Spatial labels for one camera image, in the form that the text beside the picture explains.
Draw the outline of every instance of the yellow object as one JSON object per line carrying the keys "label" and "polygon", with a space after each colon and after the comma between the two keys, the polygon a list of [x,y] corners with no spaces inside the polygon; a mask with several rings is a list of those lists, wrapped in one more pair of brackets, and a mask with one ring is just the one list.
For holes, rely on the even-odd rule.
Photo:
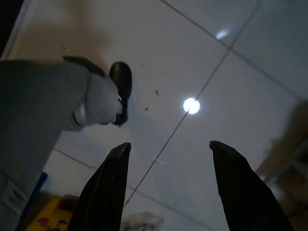
{"label": "yellow object", "polygon": [[26,231],[65,231],[72,217],[72,212],[60,209],[64,198],[55,197],[39,213]]}

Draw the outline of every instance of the floor tile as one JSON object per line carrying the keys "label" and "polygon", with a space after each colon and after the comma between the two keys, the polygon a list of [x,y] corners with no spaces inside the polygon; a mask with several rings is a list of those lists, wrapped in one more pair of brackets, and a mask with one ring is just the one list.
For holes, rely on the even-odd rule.
{"label": "floor tile", "polygon": [[172,7],[231,45],[257,0],[166,0]]}
{"label": "floor tile", "polygon": [[308,2],[263,1],[235,49],[301,97],[308,98]]}
{"label": "floor tile", "polygon": [[150,212],[156,216],[162,216],[165,222],[165,230],[168,231],[179,231],[179,230],[190,230],[190,231],[209,231],[206,227],[202,227],[196,224],[183,215],[180,215],[172,210],[169,210],[165,206],[162,206],[153,200],[149,199],[147,196],[135,193],[124,208],[122,217],[127,218],[131,215]]}
{"label": "floor tile", "polygon": [[48,174],[44,191],[59,196],[79,196],[95,169],[53,150],[43,171]]}
{"label": "floor tile", "polygon": [[160,1],[42,0],[15,58],[78,54],[106,69],[129,64],[128,123],[65,132],[56,148],[98,167],[112,148],[131,142],[128,181],[136,186],[184,115],[184,100],[198,94],[225,51]]}
{"label": "floor tile", "polygon": [[228,230],[209,142],[224,142],[256,169],[285,129],[297,99],[230,53],[138,188],[202,221]]}

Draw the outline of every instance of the foot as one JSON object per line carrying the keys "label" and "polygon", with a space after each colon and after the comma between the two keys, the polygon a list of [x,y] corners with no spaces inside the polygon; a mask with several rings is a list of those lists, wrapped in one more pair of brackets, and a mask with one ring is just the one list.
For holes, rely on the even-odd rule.
{"label": "foot", "polygon": [[124,62],[116,62],[111,66],[109,76],[118,89],[119,101],[122,104],[122,114],[116,115],[112,123],[121,126],[128,120],[128,102],[132,88],[130,67]]}

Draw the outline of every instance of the gray fabric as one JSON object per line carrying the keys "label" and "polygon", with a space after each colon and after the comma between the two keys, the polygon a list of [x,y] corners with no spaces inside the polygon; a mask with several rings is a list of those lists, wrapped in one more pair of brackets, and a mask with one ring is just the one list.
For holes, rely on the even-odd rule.
{"label": "gray fabric", "polygon": [[0,230],[14,230],[90,80],[77,64],[0,62]]}

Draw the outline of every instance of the gray pants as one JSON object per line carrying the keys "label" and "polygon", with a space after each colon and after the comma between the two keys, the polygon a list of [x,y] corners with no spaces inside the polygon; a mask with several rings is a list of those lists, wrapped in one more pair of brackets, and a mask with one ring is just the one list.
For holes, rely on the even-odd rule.
{"label": "gray pants", "polygon": [[[88,69],[72,63],[0,62],[0,231],[15,229],[57,139],[89,96],[92,79]],[[115,89],[105,92],[111,104]],[[107,118],[89,124],[108,123],[119,110],[117,104]]]}

